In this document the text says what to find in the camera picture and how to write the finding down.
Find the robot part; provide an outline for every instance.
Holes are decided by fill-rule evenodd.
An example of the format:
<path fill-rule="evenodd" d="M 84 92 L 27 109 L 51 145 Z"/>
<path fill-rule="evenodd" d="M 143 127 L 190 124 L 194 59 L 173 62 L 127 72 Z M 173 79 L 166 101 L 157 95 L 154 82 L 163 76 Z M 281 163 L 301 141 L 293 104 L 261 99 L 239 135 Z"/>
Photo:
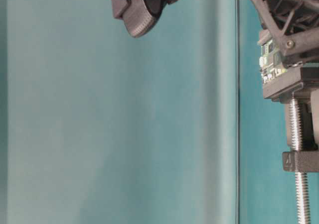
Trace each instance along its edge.
<path fill-rule="evenodd" d="M 319 61 L 319 0 L 252 0 L 264 29 L 283 54 L 283 63 Z"/>
<path fill-rule="evenodd" d="M 160 18 L 165 5 L 177 0 L 112 0 L 113 16 L 124 21 L 132 37 L 149 32 Z"/>
<path fill-rule="evenodd" d="M 310 224 L 307 172 L 319 171 L 319 140 L 315 138 L 318 124 L 313 122 L 319 115 L 314 104 L 319 94 L 319 67 L 300 64 L 283 69 L 269 32 L 264 30 L 260 35 L 264 98 L 285 104 L 287 144 L 291 151 L 283 153 L 283 167 L 295 172 L 298 223 Z"/>

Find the teal wall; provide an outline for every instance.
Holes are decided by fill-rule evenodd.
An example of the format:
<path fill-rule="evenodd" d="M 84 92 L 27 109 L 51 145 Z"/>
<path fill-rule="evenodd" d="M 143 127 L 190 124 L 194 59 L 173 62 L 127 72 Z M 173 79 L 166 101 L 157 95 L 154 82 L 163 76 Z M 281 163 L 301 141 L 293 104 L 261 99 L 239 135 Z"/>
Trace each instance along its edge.
<path fill-rule="evenodd" d="M 0 1 L 1 223 L 235 222 L 235 0 Z"/>
<path fill-rule="evenodd" d="M 261 27 L 250 0 L 239 2 L 240 223 L 297 223 L 295 175 L 282 168 L 282 152 L 289 151 L 284 106 L 263 99 Z M 309 174 L 309 186 L 312 223 L 318 223 L 318 174 Z"/>

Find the threaded rod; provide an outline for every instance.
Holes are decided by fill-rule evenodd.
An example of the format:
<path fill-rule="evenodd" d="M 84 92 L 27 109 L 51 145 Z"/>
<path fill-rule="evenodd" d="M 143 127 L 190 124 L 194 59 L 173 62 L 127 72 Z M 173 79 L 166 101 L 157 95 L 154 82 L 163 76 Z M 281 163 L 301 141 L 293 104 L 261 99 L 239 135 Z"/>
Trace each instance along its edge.
<path fill-rule="evenodd" d="M 289 104 L 290 128 L 292 136 L 292 151 L 302 151 L 303 126 L 301 107 L 297 99 L 293 98 Z M 307 173 L 295 173 L 296 199 L 298 209 L 298 224 L 310 224 L 310 205 L 308 193 Z"/>

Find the black lattice frame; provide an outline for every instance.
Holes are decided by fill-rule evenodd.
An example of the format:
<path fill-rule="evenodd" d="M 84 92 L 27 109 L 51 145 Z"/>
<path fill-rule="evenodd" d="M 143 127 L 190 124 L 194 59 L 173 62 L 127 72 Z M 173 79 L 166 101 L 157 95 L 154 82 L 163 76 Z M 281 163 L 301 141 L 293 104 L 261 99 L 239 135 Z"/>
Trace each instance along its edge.
<path fill-rule="evenodd" d="M 309 10 L 319 13 L 319 3 L 314 0 L 287 0 L 300 4 Z M 279 46 L 282 55 L 286 58 L 285 63 L 298 63 L 300 61 L 318 61 L 319 60 L 319 27 L 296 34 L 286 35 L 287 26 L 291 25 L 294 11 L 290 11 L 288 22 L 283 29 L 279 29 L 267 4 L 264 0 L 252 0 L 263 23 L 269 29 L 276 44 Z"/>

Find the circuit board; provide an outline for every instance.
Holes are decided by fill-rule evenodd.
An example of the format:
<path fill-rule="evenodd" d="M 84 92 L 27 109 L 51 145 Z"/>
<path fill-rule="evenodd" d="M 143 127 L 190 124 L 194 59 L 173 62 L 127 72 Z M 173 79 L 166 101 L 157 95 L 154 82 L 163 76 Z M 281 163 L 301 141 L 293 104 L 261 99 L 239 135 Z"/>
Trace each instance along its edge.
<path fill-rule="evenodd" d="M 261 46 L 259 65 L 263 84 L 266 84 L 287 72 L 283 66 L 280 50 L 273 39 L 268 40 Z"/>

